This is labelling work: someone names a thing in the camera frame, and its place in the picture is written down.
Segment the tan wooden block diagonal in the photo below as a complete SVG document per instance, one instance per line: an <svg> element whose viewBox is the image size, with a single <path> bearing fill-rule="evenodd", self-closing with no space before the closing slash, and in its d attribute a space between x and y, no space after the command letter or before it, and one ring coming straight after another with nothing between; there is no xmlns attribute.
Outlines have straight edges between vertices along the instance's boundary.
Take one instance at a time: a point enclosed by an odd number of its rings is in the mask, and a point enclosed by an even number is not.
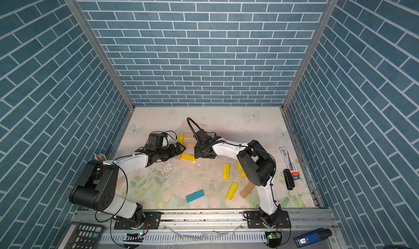
<svg viewBox="0 0 419 249"><path fill-rule="evenodd" d="M196 146L196 143L183 143L182 145L184 145L186 148L194 148Z"/></svg>

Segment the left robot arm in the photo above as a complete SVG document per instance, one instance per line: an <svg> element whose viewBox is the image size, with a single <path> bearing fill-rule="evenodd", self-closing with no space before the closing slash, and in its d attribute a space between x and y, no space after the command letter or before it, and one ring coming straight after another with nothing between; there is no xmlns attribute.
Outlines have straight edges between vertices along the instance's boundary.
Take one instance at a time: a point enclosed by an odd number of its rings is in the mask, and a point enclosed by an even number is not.
<svg viewBox="0 0 419 249"><path fill-rule="evenodd" d="M116 160L89 161L76 181L69 201L110 214L127 228L141 228L145 222L143 206L129 201L126 196L115 194L118 180L128 180L128 173L151 166L155 162L166 162L185 150L186 147L179 142L166 146L147 145L136 150L134 155L122 156Z"/></svg>

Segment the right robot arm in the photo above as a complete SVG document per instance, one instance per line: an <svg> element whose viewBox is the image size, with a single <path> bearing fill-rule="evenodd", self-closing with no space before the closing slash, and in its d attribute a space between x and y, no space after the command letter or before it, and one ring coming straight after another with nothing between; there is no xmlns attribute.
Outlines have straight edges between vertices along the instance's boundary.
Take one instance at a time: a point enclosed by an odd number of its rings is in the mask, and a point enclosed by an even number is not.
<svg viewBox="0 0 419 249"><path fill-rule="evenodd" d="M275 200L272 183L277 164L260 143L255 140L236 143L209 135L194 138L197 140L194 147L196 158L214 159L216 156L226 156L240 163L247 178L257 189L262 222L267 227L279 224L283 211Z"/></svg>

